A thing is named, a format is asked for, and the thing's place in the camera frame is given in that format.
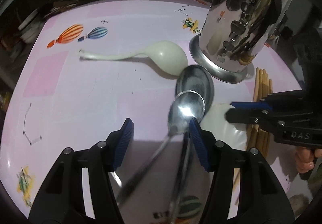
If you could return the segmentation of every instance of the finger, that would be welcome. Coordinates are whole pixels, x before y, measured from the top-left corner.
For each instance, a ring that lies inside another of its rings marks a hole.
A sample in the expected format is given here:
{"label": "finger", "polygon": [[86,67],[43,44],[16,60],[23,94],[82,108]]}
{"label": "finger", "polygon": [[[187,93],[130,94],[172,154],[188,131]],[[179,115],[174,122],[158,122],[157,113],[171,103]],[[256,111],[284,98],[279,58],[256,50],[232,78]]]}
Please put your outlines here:
{"label": "finger", "polygon": [[313,162],[305,163],[300,160],[297,154],[295,155],[295,164],[296,164],[296,169],[299,173],[306,173],[309,170],[314,168]]}
{"label": "finger", "polygon": [[317,148],[314,152],[314,155],[319,158],[322,157],[322,149],[321,148]]}
{"label": "finger", "polygon": [[309,163],[309,162],[312,162],[314,160],[314,154],[308,148],[303,148],[303,147],[297,148],[297,154],[298,154],[299,159],[302,162]]}

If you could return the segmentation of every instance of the container base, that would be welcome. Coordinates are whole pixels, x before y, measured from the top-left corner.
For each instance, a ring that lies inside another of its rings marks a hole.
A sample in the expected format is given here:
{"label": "container base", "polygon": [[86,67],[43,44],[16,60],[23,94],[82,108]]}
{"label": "container base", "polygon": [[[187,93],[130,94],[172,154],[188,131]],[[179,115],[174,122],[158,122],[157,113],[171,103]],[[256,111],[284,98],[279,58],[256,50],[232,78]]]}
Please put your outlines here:
{"label": "container base", "polygon": [[189,49],[194,61],[200,66],[203,66],[213,77],[221,81],[236,84],[243,81],[247,76],[247,67],[240,72],[227,71],[210,59],[208,59],[199,47],[199,35],[193,37],[189,43]]}

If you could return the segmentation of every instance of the wooden chopstick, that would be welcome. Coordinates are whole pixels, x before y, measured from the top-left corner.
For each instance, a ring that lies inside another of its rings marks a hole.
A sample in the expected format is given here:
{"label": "wooden chopstick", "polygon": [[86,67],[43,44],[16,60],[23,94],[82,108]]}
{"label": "wooden chopstick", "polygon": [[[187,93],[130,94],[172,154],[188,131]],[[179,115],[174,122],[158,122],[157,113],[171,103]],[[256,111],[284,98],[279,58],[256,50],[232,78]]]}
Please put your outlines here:
{"label": "wooden chopstick", "polygon": [[[268,86],[268,75],[266,73],[266,70],[263,69],[263,84],[262,84],[262,98],[267,97],[268,91],[269,91],[269,86]],[[255,147],[264,155],[264,147],[265,147],[265,142],[267,142],[267,132],[263,131],[262,129],[259,129],[258,132],[258,137],[256,140],[256,145]]]}
{"label": "wooden chopstick", "polygon": [[[256,73],[255,73],[255,87],[254,87],[254,94],[253,94],[253,101],[256,102],[258,99],[258,90],[259,90],[259,82],[260,82],[260,69],[256,68]],[[248,143],[250,141],[250,139],[252,138],[252,129],[253,129],[253,125],[247,125],[247,146]],[[234,191],[238,185],[238,183],[240,182],[240,169],[238,169],[237,171],[235,170],[235,174],[237,174],[237,177],[235,178],[234,184],[232,186],[232,190]]]}
{"label": "wooden chopstick", "polygon": [[[273,93],[273,81],[269,79],[268,81],[268,93],[272,94]],[[265,149],[264,149],[264,157],[267,157],[268,150],[269,150],[269,144],[270,144],[270,133],[267,132],[267,141],[265,143]]]}
{"label": "wooden chopstick", "polygon": [[[268,94],[273,93],[273,86],[272,80],[268,79],[268,74],[265,69],[256,69],[256,76],[255,76],[255,87],[254,87],[254,95],[253,101],[257,102],[260,99],[267,97]],[[270,143],[270,135],[268,132],[263,131],[259,128],[259,125],[247,125],[247,150],[252,147],[256,147],[262,155],[266,158]],[[240,169],[235,171],[237,175],[234,184],[233,184],[233,191],[236,189],[237,185],[240,182]],[[235,202],[235,205],[238,205],[239,196]]]}

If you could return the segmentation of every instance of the perforated metal utensil holder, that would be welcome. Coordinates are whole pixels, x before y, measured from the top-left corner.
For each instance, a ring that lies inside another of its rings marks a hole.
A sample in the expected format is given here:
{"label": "perforated metal utensil holder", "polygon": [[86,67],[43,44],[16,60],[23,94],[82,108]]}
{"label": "perforated metal utensil holder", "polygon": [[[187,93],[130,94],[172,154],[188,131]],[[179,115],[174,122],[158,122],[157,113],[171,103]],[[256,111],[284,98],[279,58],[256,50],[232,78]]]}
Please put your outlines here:
{"label": "perforated metal utensil holder", "polygon": [[213,0],[201,34],[190,42],[194,60],[221,81],[241,82],[290,2]]}

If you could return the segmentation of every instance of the hot air balloon print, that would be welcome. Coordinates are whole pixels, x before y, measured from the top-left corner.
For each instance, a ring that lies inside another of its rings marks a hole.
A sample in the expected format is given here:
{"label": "hot air balloon print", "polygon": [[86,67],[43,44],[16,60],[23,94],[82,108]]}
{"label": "hot air balloon print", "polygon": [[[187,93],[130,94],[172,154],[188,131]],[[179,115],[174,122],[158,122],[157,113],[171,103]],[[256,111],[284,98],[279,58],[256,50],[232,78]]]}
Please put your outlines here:
{"label": "hot air balloon print", "polygon": [[85,38],[89,39],[98,39],[104,37],[107,34],[107,28],[105,27],[97,27],[94,28],[87,36],[80,37],[78,41],[83,41]]}
{"label": "hot air balloon print", "polygon": [[77,38],[83,31],[84,27],[81,24],[75,24],[66,29],[56,40],[49,42],[47,48],[51,48],[55,43],[69,43]]}

